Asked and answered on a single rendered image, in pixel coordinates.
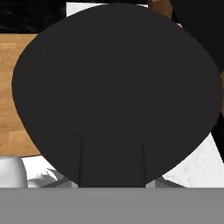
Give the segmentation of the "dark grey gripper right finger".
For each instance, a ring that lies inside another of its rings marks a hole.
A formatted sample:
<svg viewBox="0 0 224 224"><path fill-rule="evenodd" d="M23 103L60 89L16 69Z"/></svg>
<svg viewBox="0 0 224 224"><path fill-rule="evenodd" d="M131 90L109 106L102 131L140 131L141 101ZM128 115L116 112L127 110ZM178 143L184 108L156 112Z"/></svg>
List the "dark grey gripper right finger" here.
<svg viewBox="0 0 224 224"><path fill-rule="evenodd" d="M163 177L157 178L150 183L148 183L146 188L183 188L182 185L171 182L170 180L166 180Z"/></svg>

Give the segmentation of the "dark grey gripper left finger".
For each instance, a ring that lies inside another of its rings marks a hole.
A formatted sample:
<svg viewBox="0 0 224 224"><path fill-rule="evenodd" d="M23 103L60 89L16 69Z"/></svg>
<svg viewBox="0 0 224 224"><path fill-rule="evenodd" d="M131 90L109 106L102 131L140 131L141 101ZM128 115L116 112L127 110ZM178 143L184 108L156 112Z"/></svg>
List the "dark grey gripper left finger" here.
<svg viewBox="0 0 224 224"><path fill-rule="evenodd" d="M63 177L50 184L43 185L43 188L77 188L78 186L70 179Z"/></svg>

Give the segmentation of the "black round blender lid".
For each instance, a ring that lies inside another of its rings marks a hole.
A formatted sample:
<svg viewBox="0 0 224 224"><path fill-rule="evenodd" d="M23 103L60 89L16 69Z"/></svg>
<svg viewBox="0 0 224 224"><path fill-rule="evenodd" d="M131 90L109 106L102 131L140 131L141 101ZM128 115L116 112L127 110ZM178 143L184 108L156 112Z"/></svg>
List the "black round blender lid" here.
<svg viewBox="0 0 224 224"><path fill-rule="evenodd" d="M21 53L17 113L43 157L81 187L143 187L187 158L221 112L202 45L169 18L110 3L60 20Z"/></svg>

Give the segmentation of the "white rounded object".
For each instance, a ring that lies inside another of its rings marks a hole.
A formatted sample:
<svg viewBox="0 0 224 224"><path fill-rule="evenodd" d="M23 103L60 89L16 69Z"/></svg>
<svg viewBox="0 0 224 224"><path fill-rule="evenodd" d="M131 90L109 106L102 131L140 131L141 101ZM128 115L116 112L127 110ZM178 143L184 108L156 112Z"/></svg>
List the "white rounded object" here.
<svg viewBox="0 0 224 224"><path fill-rule="evenodd" d="M0 188L27 188L24 163L17 156L0 157Z"/></svg>

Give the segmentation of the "black rounded appliance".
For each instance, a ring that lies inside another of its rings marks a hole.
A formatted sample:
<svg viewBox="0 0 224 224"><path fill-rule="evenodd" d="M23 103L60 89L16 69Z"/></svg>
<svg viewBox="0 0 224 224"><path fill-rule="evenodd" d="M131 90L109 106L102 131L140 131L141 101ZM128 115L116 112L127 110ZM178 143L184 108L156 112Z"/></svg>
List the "black rounded appliance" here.
<svg viewBox="0 0 224 224"><path fill-rule="evenodd" d="M178 21L224 72L224 0L170 0Z"/></svg>

